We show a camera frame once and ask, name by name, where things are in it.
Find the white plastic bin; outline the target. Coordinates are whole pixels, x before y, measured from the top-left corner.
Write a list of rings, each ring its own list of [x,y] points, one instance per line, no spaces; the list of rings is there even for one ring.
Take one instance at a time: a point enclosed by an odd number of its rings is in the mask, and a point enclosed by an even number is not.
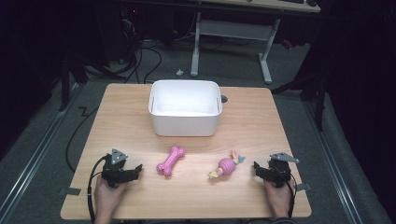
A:
[[[211,136],[222,112],[219,85],[207,80],[158,80],[151,86],[148,112],[160,136]]]

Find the black metal stand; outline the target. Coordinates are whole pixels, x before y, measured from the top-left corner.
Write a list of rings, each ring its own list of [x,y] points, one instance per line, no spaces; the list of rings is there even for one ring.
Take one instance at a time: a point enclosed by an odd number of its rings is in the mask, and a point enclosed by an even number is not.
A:
[[[94,68],[107,77],[122,79],[121,76],[104,68],[99,63],[67,50],[62,60],[62,103],[60,111],[65,111],[70,102],[70,77],[73,77],[77,84],[85,84],[88,81],[88,75],[85,70],[86,65]]]
[[[306,77],[300,77],[292,82],[271,90],[272,94],[280,94],[286,90],[299,89],[301,90],[300,99],[302,101],[316,101],[316,108],[314,109],[314,121],[317,128],[323,131],[323,113],[325,109],[325,94],[328,75],[326,73],[311,74]]]

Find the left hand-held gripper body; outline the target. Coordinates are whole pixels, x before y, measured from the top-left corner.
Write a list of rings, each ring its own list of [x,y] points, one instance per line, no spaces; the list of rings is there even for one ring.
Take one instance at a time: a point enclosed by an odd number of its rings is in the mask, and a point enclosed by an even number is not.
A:
[[[103,166],[102,178],[107,181],[111,188],[115,188],[120,183],[126,183],[124,177],[127,175],[123,166],[128,156],[123,152],[113,148],[110,154],[106,155],[106,163]]]

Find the pink ball rope toy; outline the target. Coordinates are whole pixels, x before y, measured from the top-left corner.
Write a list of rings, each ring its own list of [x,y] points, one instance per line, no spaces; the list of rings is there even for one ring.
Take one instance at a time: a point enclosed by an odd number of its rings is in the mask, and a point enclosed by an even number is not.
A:
[[[239,163],[243,163],[246,158],[241,156],[237,150],[232,150],[229,158],[223,158],[218,162],[218,168],[208,174],[210,179],[219,178],[223,175],[231,175]]]

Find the person's right hand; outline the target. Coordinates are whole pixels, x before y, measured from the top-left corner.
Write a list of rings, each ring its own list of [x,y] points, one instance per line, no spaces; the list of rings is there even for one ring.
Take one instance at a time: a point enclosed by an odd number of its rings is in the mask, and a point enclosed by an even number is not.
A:
[[[264,180],[263,185],[273,218],[289,217],[291,206],[291,183],[284,184],[281,188],[277,188],[273,182]]]

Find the pink bone toy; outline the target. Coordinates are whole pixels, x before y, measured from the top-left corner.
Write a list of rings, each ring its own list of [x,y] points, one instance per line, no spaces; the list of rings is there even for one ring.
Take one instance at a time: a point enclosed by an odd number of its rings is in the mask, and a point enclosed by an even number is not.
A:
[[[172,146],[168,157],[156,166],[156,170],[162,173],[164,176],[171,176],[173,172],[173,166],[178,159],[185,156],[186,150],[178,146]]]

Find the grey metal frame desk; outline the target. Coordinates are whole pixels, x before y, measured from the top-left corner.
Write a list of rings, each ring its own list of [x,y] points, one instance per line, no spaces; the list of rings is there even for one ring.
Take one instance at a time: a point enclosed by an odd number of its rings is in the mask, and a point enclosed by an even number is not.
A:
[[[268,9],[270,12],[319,13],[321,8],[315,0],[198,0],[199,6],[213,3],[219,6],[246,7],[247,9]],[[273,45],[281,19],[275,17],[269,24],[246,23],[195,17],[194,49],[191,59],[191,76],[199,74],[200,38],[202,35],[259,40],[266,43],[258,54],[262,76],[266,84],[272,83],[267,57]]]

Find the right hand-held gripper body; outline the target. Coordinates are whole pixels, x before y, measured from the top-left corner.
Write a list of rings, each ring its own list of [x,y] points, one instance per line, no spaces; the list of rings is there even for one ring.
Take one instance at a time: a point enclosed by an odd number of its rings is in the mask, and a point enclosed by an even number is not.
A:
[[[299,163],[300,161],[286,152],[279,152],[270,155],[268,165],[273,174],[272,182],[276,184],[277,188],[281,188],[286,182],[290,181],[290,162]]]

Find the metal floor rail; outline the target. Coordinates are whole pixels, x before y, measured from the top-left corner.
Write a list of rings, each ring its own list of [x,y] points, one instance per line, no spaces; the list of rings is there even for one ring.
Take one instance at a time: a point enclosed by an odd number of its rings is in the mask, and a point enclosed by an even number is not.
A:
[[[0,161],[0,223],[20,219],[58,219],[72,170],[86,141],[85,87],[74,84],[71,100],[60,111],[61,88],[29,120],[16,143]]]
[[[349,220],[349,223],[362,224],[361,215],[352,198],[349,187],[347,186],[347,183],[343,178],[340,169],[335,161],[330,145],[328,144],[324,132],[321,131],[317,125],[315,119],[314,107],[308,102],[302,102],[302,105],[304,106],[304,110],[307,116],[309,117],[310,123],[312,124],[316,136],[319,140],[321,150],[324,156],[325,164],[329,171],[330,177],[332,179],[333,185],[340,199],[340,202],[344,208],[344,211],[346,212],[346,216]]]

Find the person's left hand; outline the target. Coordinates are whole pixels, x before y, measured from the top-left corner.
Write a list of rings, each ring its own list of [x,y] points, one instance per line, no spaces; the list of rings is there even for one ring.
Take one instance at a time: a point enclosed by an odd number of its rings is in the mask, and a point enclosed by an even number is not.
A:
[[[96,216],[95,217],[111,217],[117,210],[122,195],[127,189],[128,184],[119,184],[115,189],[111,188],[107,181],[101,176],[96,178],[96,187],[94,192]]]

